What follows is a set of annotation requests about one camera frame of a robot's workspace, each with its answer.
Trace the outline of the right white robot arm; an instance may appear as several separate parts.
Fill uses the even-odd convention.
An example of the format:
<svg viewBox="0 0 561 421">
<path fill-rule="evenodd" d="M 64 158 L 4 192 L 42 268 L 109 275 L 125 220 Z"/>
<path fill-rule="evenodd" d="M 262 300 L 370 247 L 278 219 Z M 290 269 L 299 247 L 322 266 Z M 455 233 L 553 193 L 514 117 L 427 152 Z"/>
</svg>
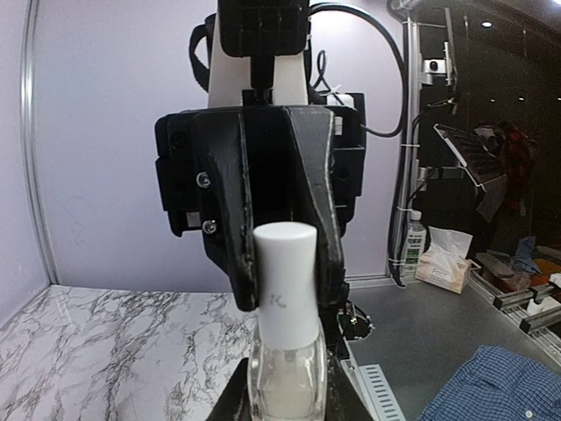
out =
<svg viewBox="0 0 561 421">
<path fill-rule="evenodd" d="M 221 1 L 192 32 L 210 64 L 194 61 L 205 109 L 155 126 L 160 196 L 176 236 L 200 230 L 208 257 L 229 277 L 240 310 L 261 302 L 253 231 L 280 221 L 317 230 L 316 300 L 348 297 L 341 238 L 362 190 L 364 98 L 309 100 L 305 1 Z"/>
</svg>

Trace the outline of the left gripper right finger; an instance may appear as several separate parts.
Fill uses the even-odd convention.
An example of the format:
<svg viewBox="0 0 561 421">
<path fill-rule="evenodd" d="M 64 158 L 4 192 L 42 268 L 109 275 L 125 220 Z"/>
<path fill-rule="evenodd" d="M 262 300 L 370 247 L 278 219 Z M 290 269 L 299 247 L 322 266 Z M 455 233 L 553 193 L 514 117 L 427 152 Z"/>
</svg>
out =
<svg viewBox="0 0 561 421">
<path fill-rule="evenodd" d="M 328 352 L 326 421 L 372 421 L 339 359 Z"/>
</svg>

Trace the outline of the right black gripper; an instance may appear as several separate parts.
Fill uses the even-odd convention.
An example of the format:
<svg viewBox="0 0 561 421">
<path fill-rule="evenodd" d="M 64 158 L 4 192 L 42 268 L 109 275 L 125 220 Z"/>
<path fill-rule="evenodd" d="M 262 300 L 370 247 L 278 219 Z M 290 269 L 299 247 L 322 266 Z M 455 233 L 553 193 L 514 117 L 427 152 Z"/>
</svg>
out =
<svg viewBox="0 0 561 421">
<path fill-rule="evenodd" d="M 362 191 L 365 97 L 311 104 L 334 114 L 330 181 L 340 238 Z M 205 252 L 228 275 L 237 307 L 258 307 L 253 231 L 295 221 L 295 167 L 283 106 L 183 111 L 155 125 L 160 196 L 173 234 L 200 230 Z"/>
</svg>

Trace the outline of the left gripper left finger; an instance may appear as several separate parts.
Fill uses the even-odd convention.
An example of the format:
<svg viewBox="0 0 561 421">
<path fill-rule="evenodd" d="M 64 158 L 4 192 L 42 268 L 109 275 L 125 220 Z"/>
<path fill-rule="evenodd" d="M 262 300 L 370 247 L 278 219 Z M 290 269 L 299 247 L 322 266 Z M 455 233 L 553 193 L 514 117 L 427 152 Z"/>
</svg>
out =
<svg viewBox="0 0 561 421">
<path fill-rule="evenodd" d="M 251 421 L 247 373 L 248 358 L 243 358 L 227 382 L 211 411 L 211 421 Z"/>
</svg>

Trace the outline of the clear nail polish bottle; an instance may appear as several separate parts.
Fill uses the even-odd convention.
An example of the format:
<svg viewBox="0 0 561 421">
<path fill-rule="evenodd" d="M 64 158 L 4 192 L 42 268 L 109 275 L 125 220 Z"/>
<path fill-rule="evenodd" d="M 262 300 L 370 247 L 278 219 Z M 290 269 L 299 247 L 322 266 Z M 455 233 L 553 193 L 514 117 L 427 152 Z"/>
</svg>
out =
<svg viewBox="0 0 561 421">
<path fill-rule="evenodd" d="M 299 222 L 254 229 L 259 307 L 247 368 L 254 420 L 322 420 L 328 356 L 316 302 L 317 230 Z"/>
</svg>

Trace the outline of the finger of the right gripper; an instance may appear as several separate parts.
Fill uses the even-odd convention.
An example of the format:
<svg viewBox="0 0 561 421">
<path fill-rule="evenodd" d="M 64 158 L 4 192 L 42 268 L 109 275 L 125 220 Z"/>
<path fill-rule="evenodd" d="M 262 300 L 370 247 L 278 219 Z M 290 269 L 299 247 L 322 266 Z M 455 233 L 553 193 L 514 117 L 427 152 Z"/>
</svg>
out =
<svg viewBox="0 0 561 421">
<path fill-rule="evenodd" d="M 317 230 L 316 294 L 322 307 L 344 291 L 344 254 L 330 181 L 334 114 L 318 105 L 283 106 L 295 167 L 295 216 Z"/>
</svg>

